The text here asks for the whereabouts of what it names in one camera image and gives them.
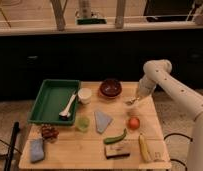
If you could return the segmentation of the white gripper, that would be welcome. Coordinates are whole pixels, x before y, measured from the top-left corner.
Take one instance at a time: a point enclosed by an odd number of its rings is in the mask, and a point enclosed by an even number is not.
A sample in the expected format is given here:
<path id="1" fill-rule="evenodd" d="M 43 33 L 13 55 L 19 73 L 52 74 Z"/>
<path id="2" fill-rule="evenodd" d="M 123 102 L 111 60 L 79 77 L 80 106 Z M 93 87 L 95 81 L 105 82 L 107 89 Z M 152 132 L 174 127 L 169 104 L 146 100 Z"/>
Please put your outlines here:
<path id="1" fill-rule="evenodd" d="M 143 104 L 143 97 L 140 98 L 141 99 L 136 101 L 133 105 L 126 105 L 125 103 L 126 114 L 128 116 L 135 116 L 137 114 L 139 107 Z"/>

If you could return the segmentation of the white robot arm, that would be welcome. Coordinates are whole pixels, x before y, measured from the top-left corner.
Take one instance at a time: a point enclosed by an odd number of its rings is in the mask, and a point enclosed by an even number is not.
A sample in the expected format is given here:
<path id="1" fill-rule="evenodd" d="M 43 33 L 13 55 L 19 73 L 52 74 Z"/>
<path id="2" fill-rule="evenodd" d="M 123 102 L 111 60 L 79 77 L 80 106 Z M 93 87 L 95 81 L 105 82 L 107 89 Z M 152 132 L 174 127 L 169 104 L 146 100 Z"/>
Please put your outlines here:
<path id="1" fill-rule="evenodd" d="M 169 60 L 150 60 L 143 66 L 144 76 L 139 80 L 136 94 L 125 102 L 133 105 L 151 95 L 159 85 L 195 122 L 190 143 L 187 170 L 203 171 L 203 96 L 170 75 Z"/>

